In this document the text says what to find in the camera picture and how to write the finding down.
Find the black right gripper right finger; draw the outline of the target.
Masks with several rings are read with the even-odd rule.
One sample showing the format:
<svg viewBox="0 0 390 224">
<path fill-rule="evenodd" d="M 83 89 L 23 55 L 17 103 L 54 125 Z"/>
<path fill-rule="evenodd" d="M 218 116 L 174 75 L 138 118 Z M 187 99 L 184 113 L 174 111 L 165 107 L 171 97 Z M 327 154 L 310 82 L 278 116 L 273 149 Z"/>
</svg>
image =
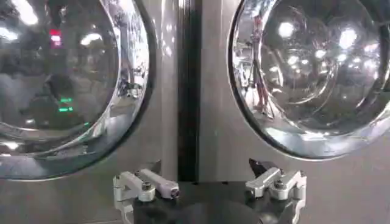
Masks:
<svg viewBox="0 0 390 224">
<path fill-rule="evenodd" d="M 300 170 L 285 172 L 270 161 L 249 159 L 255 178 L 245 182 L 247 205 L 260 223 L 298 224 L 307 205 L 307 176 Z"/>
</svg>

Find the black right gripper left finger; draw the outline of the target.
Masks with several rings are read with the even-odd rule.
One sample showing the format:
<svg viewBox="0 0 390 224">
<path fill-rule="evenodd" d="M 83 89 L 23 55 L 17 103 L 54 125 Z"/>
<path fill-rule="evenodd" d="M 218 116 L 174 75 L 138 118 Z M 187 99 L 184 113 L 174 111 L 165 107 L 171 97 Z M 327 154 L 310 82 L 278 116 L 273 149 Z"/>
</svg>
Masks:
<svg viewBox="0 0 390 224">
<path fill-rule="evenodd" d="M 142 165 L 134 172 L 123 171 L 113 177 L 115 208 L 123 223 L 133 224 L 135 202 L 149 204 L 158 199 L 173 201 L 180 196 L 179 184 L 161 176 L 161 161 Z"/>
</svg>

